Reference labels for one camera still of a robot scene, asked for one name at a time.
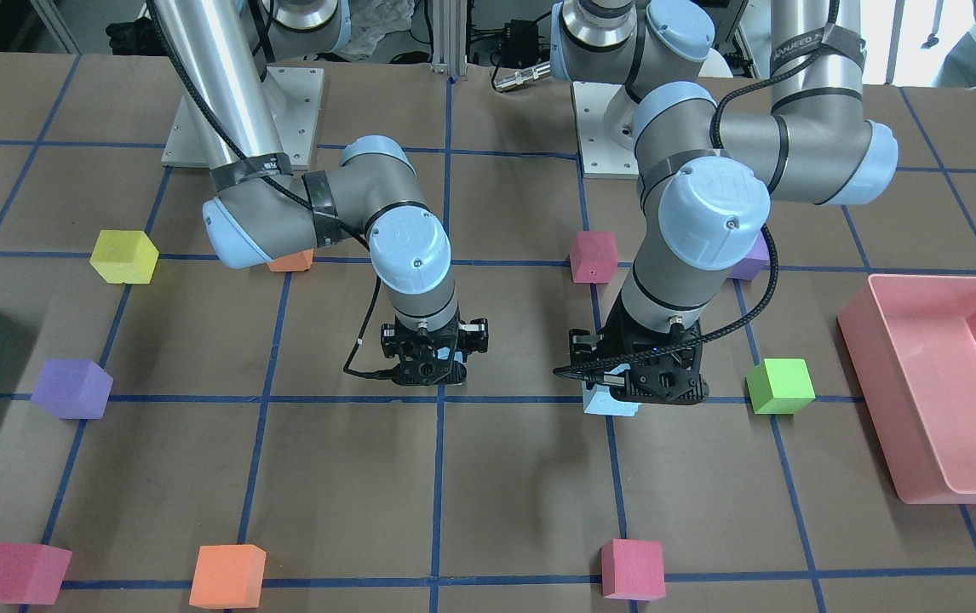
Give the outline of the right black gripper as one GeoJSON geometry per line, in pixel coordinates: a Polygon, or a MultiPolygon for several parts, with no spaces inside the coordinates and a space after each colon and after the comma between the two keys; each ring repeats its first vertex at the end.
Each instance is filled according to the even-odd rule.
{"type": "Polygon", "coordinates": [[[379,372],[380,379],[402,387],[460,385],[466,380],[464,358],[486,353],[489,346],[487,318],[460,321],[452,317],[441,329],[407,329],[399,321],[382,325],[382,351],[386,358],[397,358],[390,369],[379,372]]]}

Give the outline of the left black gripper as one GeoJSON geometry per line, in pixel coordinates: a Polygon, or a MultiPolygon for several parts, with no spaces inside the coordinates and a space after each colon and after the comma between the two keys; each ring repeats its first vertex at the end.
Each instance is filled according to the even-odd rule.
{"type": "MultiPolygon", "coordinates": [[[[701,325],[698,323],[690,329],[672,324],[666,333],[647,329],[625,311],[621,300],[617,300],[599,334],[586,329],[569,330],[569,374],[601,375],[612,368],[612,364],[600,365],[605,358],[651,352],[655,348],[690,341],[699,335],[701,325]]],[[[709,384],[701,374],[702,354],[701,345],[633,362],[627,371],[622,372],[623,385],[610,388],[610,392],[613,398],[622,401],[675,406],[702,403],[709,396],[709,384]]]]}

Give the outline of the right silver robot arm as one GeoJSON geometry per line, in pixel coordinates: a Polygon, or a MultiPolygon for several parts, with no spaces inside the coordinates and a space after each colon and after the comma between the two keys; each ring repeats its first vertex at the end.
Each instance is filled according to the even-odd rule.
{"type": "Polygon", "coordinates": [[[354,239],[395,311],[382,351],[395,365],[360,373],[402,387],[458,385],[487,352],[487,319],[463,322],[451,244],[416,171],[390,137],[344,148],[339,167],[293,174],[290,155],[232,1],[149,1],[187,95],[216,195],[201,209],[216,255],[239,269],[354,239]]]}

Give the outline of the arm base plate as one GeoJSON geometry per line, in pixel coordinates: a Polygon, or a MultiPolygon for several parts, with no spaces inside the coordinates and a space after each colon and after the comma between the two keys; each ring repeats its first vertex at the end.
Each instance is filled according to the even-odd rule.
{"type": "Polygon", "coordinates": [[[574,82],[572,98],[586,177],[635,179],[633,116],[639,105],[624,86],[609,83],[574,82]]]}
{"type": "MultiPolygon", "coordinates": [[[[316,145],[324,70],[319,67],[269,67],[261,85],[273,116],[281,150],[295,172],[309,170],[316,145]]],[[[210,169],[235,157],[184,95],[161,157],[164,166],[210,169]]]]}

